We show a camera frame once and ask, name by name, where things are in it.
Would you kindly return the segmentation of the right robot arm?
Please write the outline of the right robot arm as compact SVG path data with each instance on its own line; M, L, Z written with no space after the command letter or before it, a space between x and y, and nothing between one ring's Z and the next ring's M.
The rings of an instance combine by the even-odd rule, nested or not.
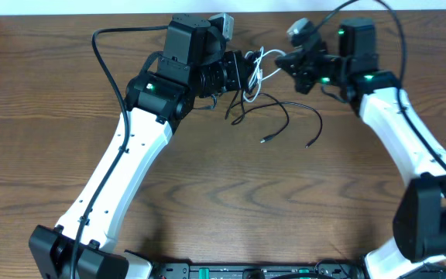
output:
M293 51L277 58L277 67L302 94L316 84L338 87L337 100L379 137L406 189L392 238L364 256L361 275L446 278L446 150L414 111L400 80L379 67L373 21L342 21L335 55L307 19L297 20L287 35Z

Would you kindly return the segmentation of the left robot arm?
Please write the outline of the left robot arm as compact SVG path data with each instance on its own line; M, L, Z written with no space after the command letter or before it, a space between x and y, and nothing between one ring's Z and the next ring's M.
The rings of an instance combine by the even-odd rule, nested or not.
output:
M148 278L151 261L115 253L122 223L148 169L197 98L249 86L254 64L229 50L233 18L179 13L161 51L118 93L115 135L83 191L52 228L37 226L29 248L44 278Z

